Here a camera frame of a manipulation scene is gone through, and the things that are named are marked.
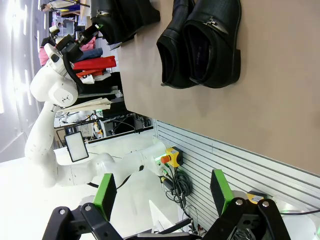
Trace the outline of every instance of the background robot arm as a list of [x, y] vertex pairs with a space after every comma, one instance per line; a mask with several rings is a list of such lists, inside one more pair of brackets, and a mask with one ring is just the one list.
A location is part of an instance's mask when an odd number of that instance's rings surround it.
[[49, 60], [34, 77], [30, 91], [38, 101], [45, 103], [24, 150], [25, 156], [38, 166], [43, 184], [46, 187], [53, 187], [55, 184], [81, 185], [91, 182], [95, 176], [113, 173], [118, 187], [129, 175], [138, 172], [141, 166], [162, 175], [161, 166], [155, 162], [155, 158], [163, 155], [166, 150], [161, 142], [132, 152], [119, 162], [115, 162], [108, 153], [102, 153], [87, 162], [58, 164], [52, 149], [55, 115], [61, 107], [69, 107], [76, 102], [78, 91], [76, 83], [67, 75], [60, 52], [50, 44], [46, 44], [44, 49]]

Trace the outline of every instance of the brown table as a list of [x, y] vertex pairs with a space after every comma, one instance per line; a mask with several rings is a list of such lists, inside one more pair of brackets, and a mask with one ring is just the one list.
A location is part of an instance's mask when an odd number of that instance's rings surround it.
[[118, 52], [128, 110], [320, 174], [320, 1], [242, 0], [239, 81], [184, 90], [160, 86], [173, 0], [151, 2], [161, 22]]

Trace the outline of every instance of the black frame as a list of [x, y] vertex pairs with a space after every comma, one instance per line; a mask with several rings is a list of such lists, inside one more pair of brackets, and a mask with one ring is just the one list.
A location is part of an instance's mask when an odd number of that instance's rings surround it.
[[[81, 139], [82, 139], [83, 146], [84, 146], [84, 148], [85, 148], [85, 152], [86, 152], [86, 155], [87, 155], [87, 156], [74, 161], [74, 160], [72, 159], [71, 153], [70, 153], [70, 151], [69, 151], [68, 142], [67, 142], [66, 137], [68, 137], [68, 136], [70, 136], [70, 135], [78, 134], [78, 133], [80, 133], [80, 135], [81, 135]], [[68, 149], [68, 152], [69, 152], [69, 155], [70, 155], [70, 158], [71, 158], [71, 162], [75, 163], [75, 162], [81, 161], [81, 160], [83, 160], [83, 159], [87, 159], [87, 158], [89, 157], [89, 153], [88, 153], [88, 150], [87, 150], [87, 146], [86, 146], [86, 144], [85, 144], [84, 137], [82, 136], [82, 132], [81, 132], [81, 131], [76, 131], [76, 132], [74, 132], [74, 133], [65, 135], [65, 136], [64, 136], [64, 141], [65, 141], [66, 149]]]

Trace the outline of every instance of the black boot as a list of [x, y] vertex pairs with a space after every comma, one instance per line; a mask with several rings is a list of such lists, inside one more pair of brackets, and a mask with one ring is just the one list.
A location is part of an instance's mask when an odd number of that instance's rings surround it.
[[240, 0], [198, 0], [183, 29], [192, 81], [216, 89], [239, 79], [240, 20]]
[[162, 62], [162, 86], [185, 89], [196, 85], [189, 80], [190, 63], [182, 35], [193, 8], [193, 0], [174, 0], [172, 20], [156, 42]]
[[160, 21], [150, 0], [93, 0], [91, 21], [111, 44], [125, 42], [143, 26]]

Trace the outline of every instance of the bolt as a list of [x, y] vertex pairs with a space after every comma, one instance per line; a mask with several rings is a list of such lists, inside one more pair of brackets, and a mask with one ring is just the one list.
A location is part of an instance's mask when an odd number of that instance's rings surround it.
[[237, 201], [235, 201], [235, 204], [237, 205], [242, 205], [244, 202], [241, 199], [238, 199]]
[[264, 207], [266, 208], [266, 207], [269, 206], [269, 203], [268, 203], [267, 201], [264, 201], [264, 202], [262, 203], [262, 206], [264, 206]]
[[86, 211], [90, 211], [91, 210], [91, 207], [88, 205], [88, 206], [85, 206], [84, 208]]

